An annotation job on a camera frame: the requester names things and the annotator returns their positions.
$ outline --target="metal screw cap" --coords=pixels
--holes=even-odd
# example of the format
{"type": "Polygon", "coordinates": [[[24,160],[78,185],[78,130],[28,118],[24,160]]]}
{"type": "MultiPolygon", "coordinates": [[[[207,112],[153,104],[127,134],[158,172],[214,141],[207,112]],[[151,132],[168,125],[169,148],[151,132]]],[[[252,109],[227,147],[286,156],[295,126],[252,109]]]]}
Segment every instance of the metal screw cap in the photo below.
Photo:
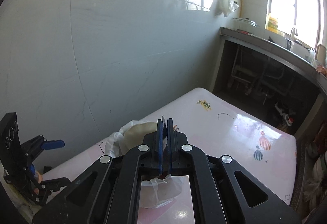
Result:
{"type": "Polygon", "coordinates": [[[224,163],[231,163],[232,162],[232,158],[228,155],[224,155],[221,157],[221,161],[224,163]]]}
{"type": "Polygon", "coordinates": [[[108,164],[110,162],[110,157],[107,155],[104,155],[100,158],[100,162],[104,164],[108,164]]]}
{"type": "Polygon", "coordinates": [[[139,151],[145,152],[148,151],[149,147],[147,145],[140,145],[139,146],[139,151]]]}
{"type": "Polygon", "coordinates": [[[182,146],[182,150],[184,150],[184,151],[191,151],[192,150],[192,146],[191,145],[183,145],[182,146]]]}

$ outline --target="sink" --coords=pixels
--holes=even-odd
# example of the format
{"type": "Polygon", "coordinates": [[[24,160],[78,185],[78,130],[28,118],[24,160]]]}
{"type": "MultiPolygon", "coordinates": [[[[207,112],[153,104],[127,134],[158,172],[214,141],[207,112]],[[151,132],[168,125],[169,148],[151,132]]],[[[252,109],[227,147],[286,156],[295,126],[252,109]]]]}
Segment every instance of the sink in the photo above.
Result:
{"type": "Polygon", "coordinates": [[[315,57],[314,50],[309,49],[296,41],[292,41],[290,51],[296,54],[297,56],[300,56],[302,59],[306,60],[309,63],[312,63],[315,57]]]}

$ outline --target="yellow bottle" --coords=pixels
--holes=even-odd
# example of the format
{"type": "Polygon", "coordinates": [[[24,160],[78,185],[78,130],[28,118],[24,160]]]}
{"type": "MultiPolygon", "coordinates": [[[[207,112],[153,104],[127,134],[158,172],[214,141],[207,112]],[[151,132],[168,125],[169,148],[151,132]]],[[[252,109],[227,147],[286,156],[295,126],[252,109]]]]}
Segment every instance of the yellow bottle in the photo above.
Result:
{"type": "Polygon", "coordinates": [[[268,15],[268,24],[266,29],[271,32],[278,33],[278,19],[271,17],[271,14],[268,15]]]}

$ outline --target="blue gripper pad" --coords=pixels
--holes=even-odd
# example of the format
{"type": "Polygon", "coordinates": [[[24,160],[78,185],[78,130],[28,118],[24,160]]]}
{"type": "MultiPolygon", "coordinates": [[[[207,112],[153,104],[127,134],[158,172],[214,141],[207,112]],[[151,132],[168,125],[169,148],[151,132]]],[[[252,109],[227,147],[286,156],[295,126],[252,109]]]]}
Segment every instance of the blue gripper pad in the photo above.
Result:
{"type": "Polygon", "coordinates": [[[52,140],[52,141],[45,141],[41,145],[41,149],[50,150],[50,149],[61,148],[64,146],[65,146],[65,142],[63,140],[52,140]]]}

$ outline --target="hot air balloon print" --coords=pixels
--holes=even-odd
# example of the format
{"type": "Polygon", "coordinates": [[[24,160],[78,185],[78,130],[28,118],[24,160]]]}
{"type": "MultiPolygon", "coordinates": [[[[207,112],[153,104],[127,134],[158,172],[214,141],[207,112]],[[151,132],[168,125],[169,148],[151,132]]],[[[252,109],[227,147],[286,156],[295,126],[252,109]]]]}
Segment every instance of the hot air balloon print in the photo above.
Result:
{"type": "Polygon", "coordinates": [[[271,149],[271,144],[268,141],[268,139],[264,136],[264,131],[261,131],[261,137],[259,138],[259,145],[264,150],[270,150],[271,149]]]}
{"type": "Polygon", "coordinates": [[[264,158],[264,155],[259,150],[259,146],[257,146],[257,150],[254,152],[253,157],[255,160],[260,161],[264,158]]]}

